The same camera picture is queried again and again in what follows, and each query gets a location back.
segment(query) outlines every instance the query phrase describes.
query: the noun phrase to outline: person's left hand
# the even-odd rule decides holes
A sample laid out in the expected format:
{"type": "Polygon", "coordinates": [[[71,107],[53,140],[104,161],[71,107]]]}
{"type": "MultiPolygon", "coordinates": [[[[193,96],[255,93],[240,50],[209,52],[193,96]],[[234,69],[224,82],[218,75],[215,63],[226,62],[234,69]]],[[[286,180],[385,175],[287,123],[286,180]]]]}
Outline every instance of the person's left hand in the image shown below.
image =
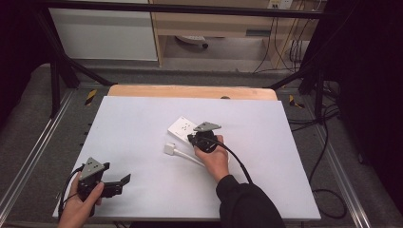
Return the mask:
{"type": "Polygon", "coordinates": [[[60,218],[60,222],[58,228],[81,228],[89,217],[92,206],[94,204],[100,205],[101,199],[100,196],[104,190],[104,183],[100,182],[98,185],[92,190],[89,194],[88,198],[85,201],[80,199],[80,196],[77,194],[78,188],[78,179],[81,175],[79,172],[73,183],[71,184],[70,192],[68,196],[73,196],[67,200],[65,210],[63,211],[62,217],[60,218]]]}

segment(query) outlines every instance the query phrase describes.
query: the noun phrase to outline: white cabinet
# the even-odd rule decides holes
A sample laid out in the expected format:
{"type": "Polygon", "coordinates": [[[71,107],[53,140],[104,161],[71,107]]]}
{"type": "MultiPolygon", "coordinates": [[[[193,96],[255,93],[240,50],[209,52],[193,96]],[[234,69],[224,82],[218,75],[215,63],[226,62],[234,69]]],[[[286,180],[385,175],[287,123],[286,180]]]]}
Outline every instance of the white cabinet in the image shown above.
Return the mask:
{"type": "MultiPolygon", "coordinates": [[[[144,3],[147,0],[108,0],[144,3]]],[[[149,12],[49,9],[73,59],[157,61],[149,12]]]]}

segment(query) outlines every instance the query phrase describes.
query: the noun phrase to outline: wrist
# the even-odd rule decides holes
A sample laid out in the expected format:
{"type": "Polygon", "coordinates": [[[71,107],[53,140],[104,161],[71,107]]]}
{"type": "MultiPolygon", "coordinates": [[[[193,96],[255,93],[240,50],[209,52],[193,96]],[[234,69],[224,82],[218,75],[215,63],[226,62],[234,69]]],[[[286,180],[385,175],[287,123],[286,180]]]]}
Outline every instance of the wrist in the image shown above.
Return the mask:
{"type": "Polygon", "coordinates": [[[213,178],[216,181],[216,183],[218,183],[218,182],[221,181],[221,179],[225,178],[228,175],[229,175],[228,171],[222,171],[222,172],[218,172],[218,173],[213,174],[213,178]]]}

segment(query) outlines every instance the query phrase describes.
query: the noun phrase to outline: gray carpet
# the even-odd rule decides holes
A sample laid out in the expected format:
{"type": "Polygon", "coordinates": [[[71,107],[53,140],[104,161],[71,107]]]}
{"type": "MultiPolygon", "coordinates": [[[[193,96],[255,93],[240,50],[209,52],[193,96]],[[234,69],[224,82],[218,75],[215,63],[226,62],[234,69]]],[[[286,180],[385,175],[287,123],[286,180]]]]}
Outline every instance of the gray carpet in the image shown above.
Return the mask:
{"type": "MultiPolygon", "coordinates": [[[[160,85],[196,85],[196,86],[268,86],[284,75],[252,75],[248,73],[214,73],[214,72],[174,72],[161,70],[101,70],[100,75],[122,84],[160,84],[160,85]]],[[[50,91],[48,70],[40,68],[32,76],[29,87],[21,103],[13,110],[8,123],[0,132],[0,160],[2,161],[0,179],[0,196],[3,196],[19,167],[39,138],[50,113],[50,91]]],[[[288,87],[297,87],[298,81],[288,87]]],[[[107,88],[100,88],[90,106],[84,102],[90,88],[80,88],[69,105],[67,112],[54,132],[20,197],[15,202],[7,222],[33,221],[55,223],[51,214],[56,206],[55,196],[62,189],[64,181],[73,168],[80,150],[85,142],[90,124],[97,112],[107,88]]],[[[297,95],[296,101],[302,102],[297,95]]],[[[289,106],[288,94],[278,92],[283,101],[288,118],[310,119],[305,108],[289,106]]],[[[374,170],[370,166],[361,165],[350,142],[342,120],[329,121],[331,142],[338,154],[343,167],[347,171],[362,206],[373,227],[403,227],[403,218],[395,209],[386,194],[374,170]]],[[[309,127],[294,133],[298,152],[304,169],[309,175],[321,151],[317,132],[309,127]]],[[[324,158],[318,167],[313,188],[327,188],[339,193],[329,163],[324,158]]],[[[326,194],[318,195],[317,204],[331,214],[341,213],[339,202],[326,194]]],[[[332,219],[322,216],[320,221],[311,221],[315,227],[355,227],[348,213],[343,219],[332,219]]],[[[104,223],[91,220],[90,223],[104,223]]],[[[298,227],[299,223],[287,222],[289,227],[298,227]]]]}

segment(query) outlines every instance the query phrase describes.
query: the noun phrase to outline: finger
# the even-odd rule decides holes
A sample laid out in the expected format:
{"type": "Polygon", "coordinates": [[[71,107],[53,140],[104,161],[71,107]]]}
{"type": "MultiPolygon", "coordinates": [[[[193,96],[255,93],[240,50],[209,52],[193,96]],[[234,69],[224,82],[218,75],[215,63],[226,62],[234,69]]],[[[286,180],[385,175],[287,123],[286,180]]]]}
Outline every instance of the finger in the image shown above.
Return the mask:
{"type": "Polygon", "coordinates": [[[100,206],[102,204],[102,198],[98,198],[95,204],[100,206]]]}
{"type": "Polygon", "coordinates": [[[78,172],[76,177],[74,178],[73,182],[71,183],[70,191],[68,192],[69,196],[72,196],[77,193],[78,179],[80,179],[80,176],[81,176],[81,172],[78,172]]]}
{"type": "Polygon", "coordinates": [[[224,143],[224,137],[223,137],[222,135],[217,135],[217,140],[218,140],[220,143],[224,143]]]}
{"type": "Polygon", "coordinates": [[[199,158],[202,159],[203,157],[205,157],[207,154],[205,152],[203,152],[202,150],[200,150],[196,145],[193,147],[195,149],[195,155],[199,158]]]}
{"type": "Polygon", "coordinates": [[[103,182],[98,183],[97,186],[95,186],[95,188],[89,194],[88,198],[86,198],[86,201],[84,202],[84,207],[88,211],[91,210],[92,206],[95,204],[95,202],[101,196],[102,191],[104,190],[104,186],[105,186],[105,184],[103,182]]]}

